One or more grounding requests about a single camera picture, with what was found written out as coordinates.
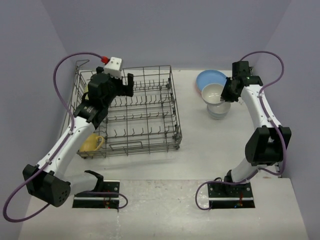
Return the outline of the white bowl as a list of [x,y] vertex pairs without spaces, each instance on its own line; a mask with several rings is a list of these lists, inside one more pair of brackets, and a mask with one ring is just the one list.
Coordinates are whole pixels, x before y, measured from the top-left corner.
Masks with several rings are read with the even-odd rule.
[[231,103],[230,102],[223,102],[220,105],[207,105],[207,110],[209,112],[217,113],[217,114],[223,114],[228,113],[231,109]]
[[221,97],[223,89],[224,87],[220,84],[208,84],[202,89],[201,97],[207,105],[219,106],[225,102]]
[[209,111],[208,114],[214,120],[222,120],[227,116],[228,113],[227,112],[225,112],[225,113],[215,113],[215,112]]

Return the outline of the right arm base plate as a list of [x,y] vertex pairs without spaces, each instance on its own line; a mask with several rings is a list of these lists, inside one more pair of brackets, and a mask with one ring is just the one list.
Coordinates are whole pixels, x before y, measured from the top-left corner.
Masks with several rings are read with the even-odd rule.
[[211,209],[253,209],[255,201],[251,183],[227,185],[208,183],[208,201]]

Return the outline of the blue plate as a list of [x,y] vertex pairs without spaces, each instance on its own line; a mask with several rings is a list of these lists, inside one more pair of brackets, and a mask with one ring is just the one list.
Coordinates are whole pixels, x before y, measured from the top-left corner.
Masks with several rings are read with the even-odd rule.
[[209,84],[219,84],[224,86],[227,81],[227,76],[218,70],[202,71],[195,80],[197,89],[201,92],[204,87]]

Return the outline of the orange yellow plate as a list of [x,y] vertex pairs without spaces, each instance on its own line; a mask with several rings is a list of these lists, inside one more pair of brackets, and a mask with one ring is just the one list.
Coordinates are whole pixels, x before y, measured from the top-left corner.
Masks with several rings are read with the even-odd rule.
[[202,91],[198,88],[197,85],[195,85],[195,90],[196,90],[196,92],[198,93],[199,96],[202,95]]

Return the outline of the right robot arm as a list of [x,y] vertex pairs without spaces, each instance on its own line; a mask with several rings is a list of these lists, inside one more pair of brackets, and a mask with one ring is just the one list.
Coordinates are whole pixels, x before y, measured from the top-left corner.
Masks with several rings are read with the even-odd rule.
[[279,176],[280,172],[267,168],[287,160],[292,131],[275,117],[267,101],[265,87],[259,76],[252,75],[248,61],[240,60],[232,64],[232,76],[226,79],[221,99],[228,103],[242,99],[249,111],[254,132],[245,145],[244,159],[224,177],[223,191],[227,196],[233,197],[239,193],[241,185],[249,183],[259,171]]

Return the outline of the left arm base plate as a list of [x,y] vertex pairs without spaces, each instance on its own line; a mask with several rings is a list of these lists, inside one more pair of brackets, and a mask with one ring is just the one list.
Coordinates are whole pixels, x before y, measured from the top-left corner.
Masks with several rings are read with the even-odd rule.
[[102,184],[102,193],[78,193],[73,197],[72,208],[74,209],[119,209],[120,197],[120,181],[105,180]]

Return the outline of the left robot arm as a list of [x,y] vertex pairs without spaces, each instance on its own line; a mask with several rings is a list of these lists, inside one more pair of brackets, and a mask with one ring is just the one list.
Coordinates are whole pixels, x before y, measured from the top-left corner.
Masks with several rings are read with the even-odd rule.
[[97,67],[88,83],[88,91],[71,113],[71,122],[58,142],[36,165],[22,171],[30,195],[54,207],[60,207],[70,195],[88,192],[97,197],[103,193],[104,178],[92,170],[65,178],[65,172],[85,140],[94,133],[109,113],[117,96],[134,95],[134,75],[127,74],[127,84]]

